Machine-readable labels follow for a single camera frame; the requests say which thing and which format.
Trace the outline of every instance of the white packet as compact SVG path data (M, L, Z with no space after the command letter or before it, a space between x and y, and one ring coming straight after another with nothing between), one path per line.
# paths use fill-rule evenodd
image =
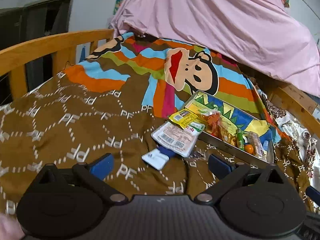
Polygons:
M202 123L191 122L185 129L182 129L171 122L166 122L155 130L151 137L163 147L187 158L204 127Z
M148 152L141 158L158 171L162 170L164 165L169 161L169 157L165 154L162 154L158 149L153 149L151 152Z

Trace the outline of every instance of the cartoon monkey face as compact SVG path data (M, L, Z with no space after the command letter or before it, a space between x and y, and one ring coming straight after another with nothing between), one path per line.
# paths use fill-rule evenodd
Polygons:
M212 58L204 51L189 57L189 50L170 49L164 64L165 80L177 91L187 83L191 92L202 90L211 95L216 94L219 86L218 73L212 64Z
M111 41L107 42L106 44L98 47L91 55L89 55L86 59L98 59L103 54L107 53L108 51L117 52L121 50L121 43L124 42L124 38L120 35Z

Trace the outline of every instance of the dark doorway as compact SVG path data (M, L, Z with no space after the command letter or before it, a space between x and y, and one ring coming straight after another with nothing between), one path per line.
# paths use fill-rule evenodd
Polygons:
M49 0L25 7L21 41L68 32L71 0ZM52 56L46 55L26 64L28 89L32 90L52 77Z
M0 9L0 50L68 32L72 0L45 0L22 8ZM52 77L52 55L26 64L28 91ZM0 106L12 101L8 74L0 76Z

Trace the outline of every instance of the wooden bed frame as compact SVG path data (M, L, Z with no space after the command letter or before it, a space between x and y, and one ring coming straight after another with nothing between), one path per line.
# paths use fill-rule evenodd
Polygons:
M69 32L26 41L0 51L0 76L9 73L13 100L28 92L25 64L53 53L52 75L76 62L76 46L90 42L90 53L99 40L112 39L113 30ZM320 138L320 122L313 117L317 103L293 85L276 81L262 73L254 72L261 89L276 106L288 110L310 131Z

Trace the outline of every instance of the pink fabric cover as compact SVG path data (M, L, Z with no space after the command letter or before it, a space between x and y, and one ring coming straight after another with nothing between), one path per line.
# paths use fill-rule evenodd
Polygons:
M216 50L320 97L316 42L281 0L124 0L111 25Z

